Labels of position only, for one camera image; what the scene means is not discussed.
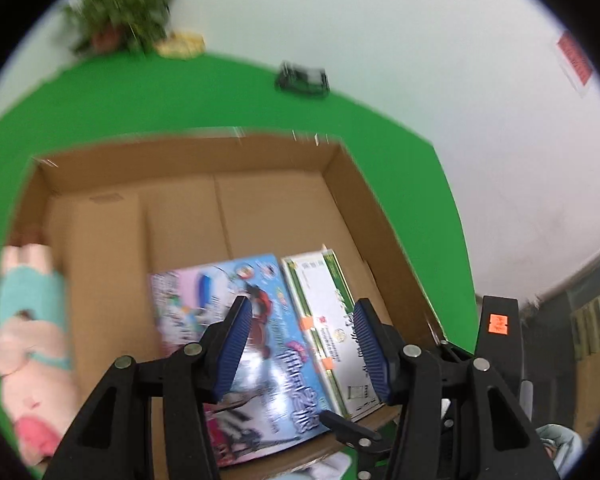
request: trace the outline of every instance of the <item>pink plush toy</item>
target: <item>pink plush toy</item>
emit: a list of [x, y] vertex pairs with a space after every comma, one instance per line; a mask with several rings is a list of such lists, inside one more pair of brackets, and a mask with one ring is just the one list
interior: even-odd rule
[[[40, 238], [35, 233], [29, 241]], [[53, 456], [79, 400], [62, 277], [49, 247], [26, 242], [12, 242], [0, 255], [0, 400], [23, 461], [34, 466]]]

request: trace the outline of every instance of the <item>green table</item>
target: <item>green table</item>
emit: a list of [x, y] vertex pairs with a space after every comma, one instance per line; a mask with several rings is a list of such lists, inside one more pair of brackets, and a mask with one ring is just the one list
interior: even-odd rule
[[[344, 141], [403, 244], [446, 334], [473, 350], [477, 314], [462, 226], [433, 147], [333, 93], [274, 90], [269, 70], [205, 55], [93, 59], [42, 85], [0, 120], [0, 246], [30, 157], [121, 134], [240, 126], [317, 132]], [[0, 409], [0, 426], [13, 434]]]

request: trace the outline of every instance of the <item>small brown cardboard box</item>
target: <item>small brown cardboard box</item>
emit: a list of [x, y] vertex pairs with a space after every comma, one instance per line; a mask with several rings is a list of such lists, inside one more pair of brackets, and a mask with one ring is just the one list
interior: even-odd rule
[[[281, 258], [325, 245], [354, 298], [370, 298], [405, 341], [426, 348], [442, 337], [364, 178], [342, 146], [318, 137], [160, 136], [45, 155], [13, 228], [31, 223], [45, 227], [67, 281], [82, 400], [116, 357], [161, 357], [149, 273], [254, 254]], [[361, 423], [378, 428], [396, 415], [383, 407]], [[160, 410], [153, 419], [159, 480], [167, 478]], [[269, 478], [339, 447], [324, 434], [221, 475]]]

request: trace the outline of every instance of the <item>brown flower pot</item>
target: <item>brown flower pot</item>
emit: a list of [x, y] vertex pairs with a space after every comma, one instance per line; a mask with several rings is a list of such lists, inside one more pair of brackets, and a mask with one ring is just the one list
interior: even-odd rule
[[120, 48], [122, 43], [122, 27], [114, 27], [111, 23], [91, 37], [91, 46], [96, 54], [111, 54]]

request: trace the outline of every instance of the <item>silver bolt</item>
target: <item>silver bolt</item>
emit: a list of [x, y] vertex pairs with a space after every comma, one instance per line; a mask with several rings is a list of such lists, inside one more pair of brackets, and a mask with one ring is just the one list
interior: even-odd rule
[[489, 364], [487, 359], [483, 357], [478, 357], [477, 359], [474, 359], [474, 367], [476, 370], [486, 372], [491, 367], [491, 365]]
[[407, 357], [418, 357], [422, 354], [422, 350], [420, 350], [420, 347], [417, 345], [406, 345], [402, 348], [402, 351]]
[[200, 352], [202, 352], [202, 345], [199, 343], [189, 343], [184, 347], [186, 355], [198, 355]]
[[132, 362], [133, 360], [128, 355], [121, 355], [113, 364], [118, 370], [124, 370], [125, 368], [129, 368]]

